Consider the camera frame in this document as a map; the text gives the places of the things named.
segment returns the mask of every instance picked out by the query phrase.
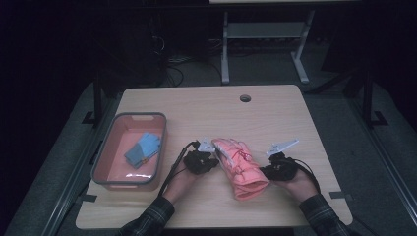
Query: light blue cloth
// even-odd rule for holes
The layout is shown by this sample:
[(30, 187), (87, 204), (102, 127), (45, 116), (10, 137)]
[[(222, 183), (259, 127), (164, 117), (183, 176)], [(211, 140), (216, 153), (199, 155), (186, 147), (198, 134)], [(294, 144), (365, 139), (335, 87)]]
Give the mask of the light blue cloth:
[(138, 169), (159, 151), (160, 138), (151, 133), (144, 133), (135, 145), (125, 153), (129, 164)]

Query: pink fabric bundle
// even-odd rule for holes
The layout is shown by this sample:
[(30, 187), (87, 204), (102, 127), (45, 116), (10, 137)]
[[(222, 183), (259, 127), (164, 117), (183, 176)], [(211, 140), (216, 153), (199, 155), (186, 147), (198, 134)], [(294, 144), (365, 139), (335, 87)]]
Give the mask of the pink fabric bundle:
[(219, 158), (233, 187), (235, 199), (244, 201), (259, 195), (269, 180), (253, 160), (246, 144), (231, 139), (214, 139), (212, 143), (219, 150)]

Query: forearm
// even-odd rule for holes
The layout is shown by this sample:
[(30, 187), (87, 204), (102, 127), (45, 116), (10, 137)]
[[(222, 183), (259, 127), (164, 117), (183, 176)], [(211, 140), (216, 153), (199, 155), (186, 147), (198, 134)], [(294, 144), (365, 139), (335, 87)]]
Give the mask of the forearm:
[(159, 235), (174, 212), (174, 206), (169, 200), (158, 197), (139, 218), (125, 224), (116, 235)]
[(307, 221), (320, 235), (350, 235), (346, 225), (341, 222), (323, 195), (314, 195), (300, 205)]

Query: person's hand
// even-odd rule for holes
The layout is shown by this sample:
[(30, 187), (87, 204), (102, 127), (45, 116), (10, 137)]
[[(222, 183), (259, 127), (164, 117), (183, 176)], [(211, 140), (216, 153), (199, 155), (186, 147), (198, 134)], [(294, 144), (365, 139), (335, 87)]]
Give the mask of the person's hand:
[(184, 196), (193, 186), (194, 182), (204, 175), (195, 175), (191, 173), (185, 166), (183, 160), (178, 164), (174, 173), (178, 174), (172, 178), (165, 192), (162, 194), (172, 204), (175, 204), (182, 196)]
[(292, 180), (272, 181), (272, 183), (286, 189), (300, 203), (319, 193), (313, 181), (302, 170), (297, 170)]

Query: plastic bin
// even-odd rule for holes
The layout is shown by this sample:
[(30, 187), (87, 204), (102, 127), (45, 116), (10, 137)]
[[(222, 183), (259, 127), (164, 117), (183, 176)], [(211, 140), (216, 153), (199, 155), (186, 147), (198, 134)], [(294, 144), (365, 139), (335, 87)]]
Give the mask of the plastic bin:
[[(135, 169), (127, 162), (125, 153), (146, 132), (159, 136), (159, 150), (148, 162)], [(165, 133), (166, 117), (162, 113), (118, 114), (101, 145), (91, 179), (108, 190), (155, 190), (159, 185)]]

